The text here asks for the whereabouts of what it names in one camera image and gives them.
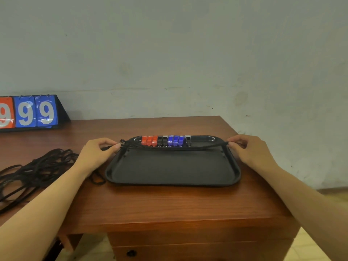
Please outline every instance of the wooden desk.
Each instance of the wooden desk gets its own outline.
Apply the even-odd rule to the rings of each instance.
[[[80,152],[93,138],[168,134],[227,139],[236,132],[219,116],[72,121],[61,130],[0,134],[0,169],[54,148]],[[283,260],[299,225],[258,174],[240,167],[240,183],[227,188],[95,186],[86,180],[59,237],[73,250],[81,234],[107,233],[118,261]],[[0,216],[0,224],[19,209]]]

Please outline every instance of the forearm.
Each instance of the forearm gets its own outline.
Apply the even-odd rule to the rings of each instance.
[[[260,172],[301,226],[333,261],[347,258],[348,212],[278,168]]]
[[[72,167],[0,227],[2,260],[42,260],[86,173]]]

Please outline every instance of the person's left arm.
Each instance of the person's left arm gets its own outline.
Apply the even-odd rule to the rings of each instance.
[[[112,147],[102,151],[103,144]],[[1,260],[42,260],[82,182],[119,149],[107,138],[89,140],[67,172],[0,227]]]

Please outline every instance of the black tray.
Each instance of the black tray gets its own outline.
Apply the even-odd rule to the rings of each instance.
[[[129,141],[141,144],[141,139],[142,136],[137,136]],[[224,142],[207,135],[191,136],[191,141],[191,146]],[[238,182],[241,170],[225,145],[199,151],[121,149],[106,168],[105,176],[121,185],[224,187]]]

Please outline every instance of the white number 9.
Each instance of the white number 9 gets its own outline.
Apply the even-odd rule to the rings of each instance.
[[[25,101],[21,102],[18,105],[18,114],[22,118],[28,117],[28,120],[24,120],[24,119],[18,120],[18,122],[20,122],[21,125],[27,126],[27,125],[30,125],[32,123],[32,121],[33,121],[33,108],[31,106],[31,104],[29,104]]]
[[[43,117],[48,116],[48,118],[41,119],[40,122],[44,125],[50,124],[54,119],[54,110],[52,104],[49,101],[44,101],[40,103],[39,110]]]
[[[5,127],[11,122],[11,110],[6,103],[0,103],[0,127]]]

